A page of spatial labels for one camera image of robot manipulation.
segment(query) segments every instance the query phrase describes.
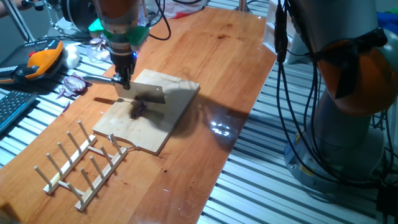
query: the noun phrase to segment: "screw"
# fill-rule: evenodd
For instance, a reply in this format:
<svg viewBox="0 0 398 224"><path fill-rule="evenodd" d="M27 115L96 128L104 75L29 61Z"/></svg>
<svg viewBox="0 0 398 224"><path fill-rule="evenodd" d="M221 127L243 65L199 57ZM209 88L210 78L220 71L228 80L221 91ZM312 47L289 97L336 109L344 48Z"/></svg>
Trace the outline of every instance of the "screw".
<svg viewBox="0 0 398 224"><path fill-rule="evenodd" d="M289 164L290 169L296 169L297 165L296 164Z"/></svg>

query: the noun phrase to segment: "knife handle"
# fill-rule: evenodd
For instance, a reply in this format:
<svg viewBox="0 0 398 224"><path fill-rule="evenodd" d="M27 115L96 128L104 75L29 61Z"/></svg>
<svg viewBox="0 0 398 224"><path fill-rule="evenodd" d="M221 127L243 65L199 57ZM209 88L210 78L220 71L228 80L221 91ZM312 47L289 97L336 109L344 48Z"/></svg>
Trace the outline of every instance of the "knife handle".
<svg viewBox="0 0 398 224"><path fill-rule="evenodd" d="M86 75L83 77L83 79L91 83L114 85L112 78L104 77L101 75Z"/></svg>

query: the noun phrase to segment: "knife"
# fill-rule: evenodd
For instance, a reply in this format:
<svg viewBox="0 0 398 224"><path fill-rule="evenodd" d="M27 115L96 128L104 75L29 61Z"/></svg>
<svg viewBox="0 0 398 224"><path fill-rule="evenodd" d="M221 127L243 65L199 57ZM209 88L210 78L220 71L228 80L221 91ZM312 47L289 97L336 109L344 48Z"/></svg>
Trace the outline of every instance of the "knife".
<svg viewBox="0 0 398 224"><path fill-rule="evenodd" d="M121 84L114 82L112 78L101 75L86 75L83 77L83 79L91 83L112 85L115 87L118 96L122 98L129 98L133 100L139 98L146 102L162 104L166 103L163 88L161 86L131 82L130 90L125 90Z"/></svg>

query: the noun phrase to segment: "wooden table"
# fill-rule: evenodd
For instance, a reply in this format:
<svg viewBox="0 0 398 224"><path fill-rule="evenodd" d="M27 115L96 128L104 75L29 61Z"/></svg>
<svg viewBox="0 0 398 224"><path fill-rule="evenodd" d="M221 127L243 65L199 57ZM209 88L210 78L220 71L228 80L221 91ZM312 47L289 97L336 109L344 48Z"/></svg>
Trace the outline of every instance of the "wooden table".
<svg viewBox="0 0 398 224"><path fill-rule="evenodd" d="M171 39L145 43L133 79L148 68L198 82L201 90L159 157L131 151L84 213L76 211L77 199L68 190L59 187L51 197L44 193L45 182L33 166L52 177L56 170L45 154L64 164L67 160L57 142L69 154L75 150L65 132L83 142L76 122L82 120L92 133L91 128L117 98L113 87L93 85L0 169L4 211L21 223L196 223L275 56L262 44L264 18L206 8L169 21ZM164 22L151 33L166 36ZM113 73L111 68L105 75ZM211 129L213 121L228 126L231 134L216 134ZM116 153L106 138L98 139L96 147L103 145L108 153ZM84 167L91 180L98 175L90 155L104 167L106 160L89 152L66 179L83 191L88 185L79 168Z"/></svg>

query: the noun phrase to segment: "cutting board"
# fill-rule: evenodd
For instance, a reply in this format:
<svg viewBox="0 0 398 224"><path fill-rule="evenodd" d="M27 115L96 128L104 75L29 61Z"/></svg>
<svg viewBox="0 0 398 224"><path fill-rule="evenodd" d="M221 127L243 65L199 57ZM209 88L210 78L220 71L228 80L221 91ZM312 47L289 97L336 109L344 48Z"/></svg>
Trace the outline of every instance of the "cutting board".
<svg viewBox="0 0 398 224"><path fill-rule="evenodd" d="M198 93L199 83L148 69L142 71L134 82L161 86L166 104L146 103L147 109L142 116L132 118L134 102L120 98L95 124L93 131L102 136L113 133L118 141L158 155Z"/></svg>

